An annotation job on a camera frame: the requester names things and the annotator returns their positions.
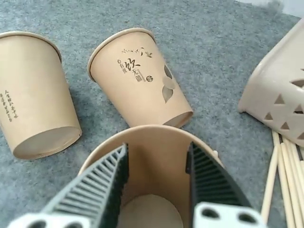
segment white plastic basket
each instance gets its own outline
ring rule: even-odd
[[[304,146],[304,18],[256,67],[238,110]]]

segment kraft paper cup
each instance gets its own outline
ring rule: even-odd
[[[42,36],[0,34],[0,127],[21,159],[57,153],[81,136],[61,55]]]
[[[221,164],[217,153],[196,136],[179,128],[165,125],[137,126],[100,144],[89,155],[78,175],[124,142],[129,148],[130,176],[123,191],[119,228],[129,228],[138,222],[147,224],[142,228],[150,228],[148,224],[158,228],[164,224],[171,224],[167,228],[188,228],[190,176],[185,172],[188,147],[194,142]],[[151,200],[151,195],[158,199]],[[162,214],[149,214],[150,208],[157,207],[162,210]],[[136,214],[139,213],[145,213],[145,216],[138,218]]]
[[[148,30],[130,28],[106,39],[91,55],[88,73],[130,127],[181,127],[193,115]]]

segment gray carpet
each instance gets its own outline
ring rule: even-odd
[[[127,128],[86,72],[94,48],[113,33],[144,27],[159,47],[195,114],[184,129],[208,143],[260,210],[272,152],[270,130],[237,112],[248,77],[299,20],[232,0],[1,1],[0,32],[27,30],[54,41],[82,126],[81,139],[59,154],[15,159],[0,133],[0,227],[37,212],[77,174],[103,140]],[[278,181],[269,221],[286,228]]]

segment cup bottom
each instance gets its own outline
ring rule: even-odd
[[[20,159],[43,158],[58,153],[76,142],[81,130],[76,127],[60,127],[34,135],[20,143],[13,155]]]
[[[156,195],[139,196],[120,212],[117,228],[183,228],[177,209]]]
[[[165,122],[164,125],[172,126],[172,127],[182,127],[188,120],[193,116],[193,112],[185,112],[182,113],[169,121]]]

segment chopstick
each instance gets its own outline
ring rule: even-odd
[[[275,146],[269,164],[263,205],[261,209],[261,215],[266,224],[268,223],[268,218],[269,218],[271,199],[272,199],[272,194],[273,194],[273,189],[276,179],[275,174],[276,174],[277,163],[278,163],[278,146]]]
[[[278,148],[278,171],[279,178],[281,183],[284,209],[286,214],[286,222],[288,228],[295,228],[295,220],[293,215],[293,209],[291,204],[291,198],[288,188],[287,176],[285,172],[284,160],[282,155],[282,147],[280,144],[279,134],[275,131],[272,131],[272,137],[274,141],[274,146]]]
[[[298,154],[298,149],[296,147],[296,145],[294,143],[292,143],[291,141],[289,141],[289,145],[291,148],[291,156],[293,158],[294,164],[295,164],[295,168],[296,168],[296,174],[297,174],[297,178],[299,180],[299,193],[302,196],[303,202],[301,202],[301,205],[303,205],[302,208],[302,213],[304,212],[304,173],[303,170],[301,168],[301,159],[299,157]]]
[[[292,161],[290,159],[290,153],[287,149],[287,146],[285,142],[281,143],[281,149],[282,149],[282,155],[283,155],[283,160],[284,160],[284,165],[285,165],[285,171],[286,171],[286,176],[287,176],[287,181],[288,181],[288,186],[289,186],[289,192],[290,192],[290,197],[291,197],[291,203],[292,203],[292,208],[294,212],[294,221],[295,225],[297,228],[303,228],[303,220],[302,220],[302,215],[304,215],[304,211],[301,214],[301,208],[300,205],[302,204],[299,200],[302,199],[301,194],[299,193],[299,183],[296,179],[297,173],[295,171],[295,167],[292,164]]]

